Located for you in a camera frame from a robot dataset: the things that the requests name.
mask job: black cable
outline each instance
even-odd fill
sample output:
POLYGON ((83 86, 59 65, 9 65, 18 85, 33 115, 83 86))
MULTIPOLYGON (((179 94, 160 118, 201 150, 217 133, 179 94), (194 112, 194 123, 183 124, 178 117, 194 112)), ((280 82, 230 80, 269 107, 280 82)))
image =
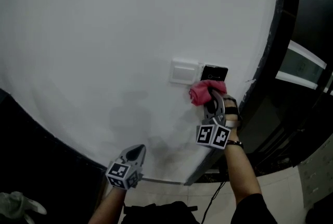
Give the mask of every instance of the black cable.
POLYGON ((219 194, 220 189, 224 186, 224 184, 225 184, 225 182, 221 182, 220 186, 218 187, 218 189, 217 189, 216 192, 214 193, 213 197, 210 199, 209 205, 208 205, 206 211, 205 211, 204 214, 203 214, 203 219, 202 219, 201 224, 203 224, 204 219, 206 218, 206 214, 207 214, 207 212, 208 212, 208 209, 209 209, 210 205, 212 204, 213 200, 217 197, 217 195, 219 194))

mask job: wrist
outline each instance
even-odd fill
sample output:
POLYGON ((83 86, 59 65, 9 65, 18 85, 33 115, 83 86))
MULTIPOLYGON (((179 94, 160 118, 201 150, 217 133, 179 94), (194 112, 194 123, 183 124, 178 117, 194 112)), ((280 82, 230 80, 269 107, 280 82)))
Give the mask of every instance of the wrist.
POLYGON ((113 191, 114 193, 119 194, 119 195, 126 194, 126 192, 127 192, 127 190, 122 189, 122 188, 118 188, 118 187, 115 187, 115 186, 112 188, 112 191, 113 191))
POLYGON ((238 135, 237 135, 237 128, 234 128, 231 130, 229 135, 229 140, 231 141, 239 141, 238 135))

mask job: white floor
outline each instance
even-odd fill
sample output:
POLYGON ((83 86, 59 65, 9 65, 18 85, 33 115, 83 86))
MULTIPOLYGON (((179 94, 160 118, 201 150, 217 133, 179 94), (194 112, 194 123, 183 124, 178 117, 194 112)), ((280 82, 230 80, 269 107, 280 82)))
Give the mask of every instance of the white floor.
MULTIPOLYGON (((278 223, 303 224, 307 210, 303 208, 303 195, 298 168, 288 168, 277 173, 258 177, 268 209, 278 223)), ((146 206, 183 201, 188 206, 198 206, 193 212, 201 223, 203 213, 219 183, 196 183, 192 186, 141 181, 136 189, 126 195, 126 206, 146 206)), ((220 190, 213 201, 205 224, 230 223, 236 208, 229 183, 220 190)))

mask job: light switch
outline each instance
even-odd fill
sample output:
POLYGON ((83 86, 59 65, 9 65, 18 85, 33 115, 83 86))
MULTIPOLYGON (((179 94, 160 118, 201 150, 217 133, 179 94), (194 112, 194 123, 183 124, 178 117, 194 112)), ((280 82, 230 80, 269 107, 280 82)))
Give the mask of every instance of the light switch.
POLYGON ((170 82, 192 85, 195 82, 199 64, 173 60, 170 82))

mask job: red cloth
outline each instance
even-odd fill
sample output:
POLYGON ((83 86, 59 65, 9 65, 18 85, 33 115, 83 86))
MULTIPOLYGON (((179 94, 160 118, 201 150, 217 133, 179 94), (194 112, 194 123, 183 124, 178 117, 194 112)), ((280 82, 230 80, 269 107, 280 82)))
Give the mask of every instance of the red cloth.
POLYGON ((213 87, 219 90, 222 94, 227 93, 227 87, 225 86, 224 81, 202 80, 192 85, 189 90, 192 104, 199 106, 212 100, 212 97, 208 92, 208 87, 213 87))

